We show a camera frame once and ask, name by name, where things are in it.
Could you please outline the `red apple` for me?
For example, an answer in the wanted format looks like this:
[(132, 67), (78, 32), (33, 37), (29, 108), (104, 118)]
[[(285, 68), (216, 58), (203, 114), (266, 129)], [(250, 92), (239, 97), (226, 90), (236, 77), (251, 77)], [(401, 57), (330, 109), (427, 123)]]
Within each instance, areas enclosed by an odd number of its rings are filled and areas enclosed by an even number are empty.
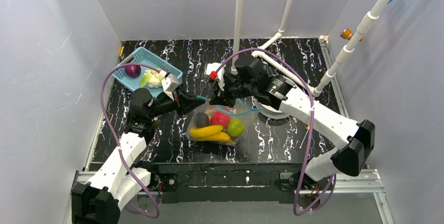
[(230, 117), (220, 111), (216, 111), (211, 117), (210, 117), (210, 125), (220, 125), (224, 128), (227, 128), (230, 122)]

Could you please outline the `clear zip top bag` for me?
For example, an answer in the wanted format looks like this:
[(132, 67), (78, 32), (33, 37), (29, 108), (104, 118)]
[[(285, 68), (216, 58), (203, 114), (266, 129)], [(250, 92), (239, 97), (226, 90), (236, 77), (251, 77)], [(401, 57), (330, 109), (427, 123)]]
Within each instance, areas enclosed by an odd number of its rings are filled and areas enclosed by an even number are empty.
[(191, 113), (186, 136), (194, 142), (236, 146), (239, 141), (247, 141), (247, 130), (254, 128), (260, 108), (247, 105), (237, 99), (234, 107), (211, 105), (210, 99), (198, 96), (205, 103)]

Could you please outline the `yellow banana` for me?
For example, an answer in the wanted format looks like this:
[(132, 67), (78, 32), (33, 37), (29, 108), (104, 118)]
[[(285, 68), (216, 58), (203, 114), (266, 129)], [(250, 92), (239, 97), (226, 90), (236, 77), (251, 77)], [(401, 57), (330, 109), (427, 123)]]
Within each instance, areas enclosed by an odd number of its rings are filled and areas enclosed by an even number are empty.
[(223, 126), (220, 125), (211, 125), (203, 128), (194, 127), (189, 130), (189, 134), (192, 138), (196, 139), (216, 134), (218, 132), (221, 132), (223, 129), (224, 129)]
[(218, 132), (213, 135), (209, 135), (209, 136), (205, 136), (205, 137), (201, 137), (201, 138), (196, 138), (196, 141), (213, 141), (213, 142), (222, 142), (222, 143), (229, 143), (229, 144), (234, 143), (231, 136), (228, 133), (223, 132), (223, 131)]

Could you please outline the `green pepper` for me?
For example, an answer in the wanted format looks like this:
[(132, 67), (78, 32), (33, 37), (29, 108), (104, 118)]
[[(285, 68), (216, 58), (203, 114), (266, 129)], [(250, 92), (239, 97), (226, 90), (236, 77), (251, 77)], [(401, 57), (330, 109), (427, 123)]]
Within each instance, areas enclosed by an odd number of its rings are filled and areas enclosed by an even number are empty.
[(231, 137), (238, 137), (240, 136), (245, 129), (245, 125), (243, 121), (239, 118), (233, 118), (230, 120), (229, 124), (226, 127), (227, 133)]

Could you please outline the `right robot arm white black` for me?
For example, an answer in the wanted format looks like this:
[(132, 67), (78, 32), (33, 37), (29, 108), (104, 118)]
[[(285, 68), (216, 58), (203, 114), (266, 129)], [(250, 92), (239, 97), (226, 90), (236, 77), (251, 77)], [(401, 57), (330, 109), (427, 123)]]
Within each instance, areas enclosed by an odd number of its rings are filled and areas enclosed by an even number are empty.
[(268, 75), (261, 60), (248, 57), (236, 65), (237, 74), (224, 73), (220, 63), (210, 63), (205, 73), (215, 82), (211, 105), (233, 107), (237, 98), (252, 96), (262, 105), (289, 114), (321, 133), (334, 146), (309, 159), (305, 179), (318, 182), (336, 173), (358, 176), (374, 148), (375, 125), (357, 122), (330, 110), (283, 75)]

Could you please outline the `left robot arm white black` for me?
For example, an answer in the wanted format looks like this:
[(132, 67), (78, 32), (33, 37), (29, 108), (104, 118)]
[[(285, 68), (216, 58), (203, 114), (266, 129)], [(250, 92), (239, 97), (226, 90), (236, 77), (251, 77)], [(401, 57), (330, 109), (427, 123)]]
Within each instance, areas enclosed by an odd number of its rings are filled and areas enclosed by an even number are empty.
[(126, 128), (116, 140), (116, 148), (86, 183), (76, 183), (71, 191), (72, 223), (118, 223), (121, 211), (140, 191), (152, 200), (152, 210), (140, 210), (149, 218), (158, 218), (160, 211), (148, 190), (152, 169), (133, 166), (135, 159), (153, 139), (155, 117), (172, 111), (186, 115), (205, 101), (176, 88), (172, 96), (164, 92), (153, 97), (146, 88), (136, 89), (130, 99)]

